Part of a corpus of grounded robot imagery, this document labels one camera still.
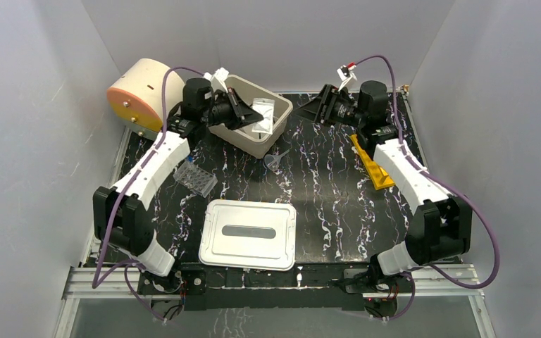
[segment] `beige cylinder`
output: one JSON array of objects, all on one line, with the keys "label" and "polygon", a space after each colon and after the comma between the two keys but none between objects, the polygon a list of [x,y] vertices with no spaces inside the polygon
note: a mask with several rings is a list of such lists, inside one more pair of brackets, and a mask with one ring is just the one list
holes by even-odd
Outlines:
[{"label": "beige cylinder", "polygon": [[[169,69],[164,63],[149,58],[136,62],[106,91],[106,98],[115,114],[134,132],[156,135],[163,126],[163,76]],[[169,74],[165,98],[167,113],[182,101],[183,80],[176,72]]]}]

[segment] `cable clip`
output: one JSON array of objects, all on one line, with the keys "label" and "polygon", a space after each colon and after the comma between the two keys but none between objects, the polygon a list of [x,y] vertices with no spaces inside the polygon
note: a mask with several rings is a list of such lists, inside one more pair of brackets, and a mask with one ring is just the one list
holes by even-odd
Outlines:
[{"label": "cable clip", "polygon": [[343,65],[341,68],[337,69],[337,74],[339,74],[339,78],[341,79],[339,91],[343,88],[349,89],[349,86],[358,80],[354,74],[355,67],[355,63],[350,63],[349,65]]},{"label": "cable clip", "polygon": [[403,154],[403,157],[408,158],[409,160],[413,161],[414,163],[418,165],[419,167],[419,169],[417,170],[418,173],[428,172],[428,168],[424,165],[421,165],[420,162],[418,162],[418,159],[411,153],[411,150],[409,150],[409,147],[407,146],[407,143],[405,141],[404,143],[399,143],[397,145],[397,149],[399,149],[399,151]]}]

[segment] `metal tray lid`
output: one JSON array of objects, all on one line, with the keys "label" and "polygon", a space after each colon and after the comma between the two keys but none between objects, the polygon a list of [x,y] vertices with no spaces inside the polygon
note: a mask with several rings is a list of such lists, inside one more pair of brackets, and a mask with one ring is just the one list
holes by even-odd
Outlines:
[{"label": "metal tray lid", "polygon": [[216,199],[206,209],[200,261],[289,270],[295,263],[295,216],[290,204]]}]

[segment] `clear plastic container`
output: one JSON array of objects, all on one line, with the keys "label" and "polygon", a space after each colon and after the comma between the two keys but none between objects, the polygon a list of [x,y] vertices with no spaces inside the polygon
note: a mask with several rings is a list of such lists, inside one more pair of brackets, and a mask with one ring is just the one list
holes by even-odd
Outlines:
[{"label": "clear plastic container", "polygon": [[185,161],[175,171],[173,178],[202,197],[208,196],[217,183],[214,174],[202,170],[199,166],[189,161]]},{"label": "clear plastic container", "polygon": [[275,100],[275,124],[273,126],[272,134],[252,132],[252,125],[247,125],[238,130],[229,130],[224,125],[216,125],[209,128],[213,134],[233,144],[237,148],[256,158],[263,158],[264,154],[268,152],[285,131],[287,117],[293,110],[293,104],[291,101],[278,94],[268,91],[236,75],[229,75],[225,84],[227,87],[235,89],[237,94],[248,105],[251,105],[255,98]]}]

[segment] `gray wall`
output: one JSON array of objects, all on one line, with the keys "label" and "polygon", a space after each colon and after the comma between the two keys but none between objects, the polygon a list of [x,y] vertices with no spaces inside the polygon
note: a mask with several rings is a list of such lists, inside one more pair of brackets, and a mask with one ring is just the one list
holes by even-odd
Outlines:
[{"label": "gray wall", "polygon": [[[119,70],[139,58],[231,73],[272,90],[318,91],[370,54],[410,83],[454,0],[82,0]],[[387,81],[380,61],[358,69]]]},{"label": "gray wall", "polygon": [[[430,169],[475,199],[502,248],[485,291],[500,337],[541,337],[541,1],[457,1],[411,86]],[[492,249],[474,227],[469,261]]]},{"label": "gray wall", "polygon": [[0,0],[0,337],[50,337],[122,127],[80,0]]}]

